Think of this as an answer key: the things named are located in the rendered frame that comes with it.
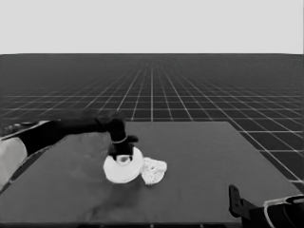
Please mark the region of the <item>large thick white disc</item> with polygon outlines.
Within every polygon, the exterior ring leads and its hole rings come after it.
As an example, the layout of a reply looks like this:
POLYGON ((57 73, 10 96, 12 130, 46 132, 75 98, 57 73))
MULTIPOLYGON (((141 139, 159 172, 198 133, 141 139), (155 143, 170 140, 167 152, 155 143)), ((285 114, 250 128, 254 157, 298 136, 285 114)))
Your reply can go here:
POLYGON ((113 183, 128 183, 136 179, 143 168, 143 153, 137 147, 133 148, 133 155, 117 156, 113 159, 107 156, 104 160, 105 177, 113 183))

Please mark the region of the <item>white round carrier with pins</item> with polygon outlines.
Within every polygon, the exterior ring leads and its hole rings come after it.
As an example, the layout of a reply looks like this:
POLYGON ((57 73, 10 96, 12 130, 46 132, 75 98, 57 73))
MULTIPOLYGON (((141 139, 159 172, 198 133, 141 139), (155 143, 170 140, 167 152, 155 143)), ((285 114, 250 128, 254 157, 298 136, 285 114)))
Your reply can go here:
MULTIPOLYGON (((154 161, 155 161, 155 163, 152 166, 157 166, 158 162, 160 162, 159 160, 154 160, 154 161)), ((147 171, 148 167, 149 166, 144 166, 144 165, 142 166, 141 175, 142 174, 148 174, 148 171, 147 171)), ((153 180, 153 184, 159 183, 163 179, 165 172, 164 173, 158 173, 158 175, 153 180)))

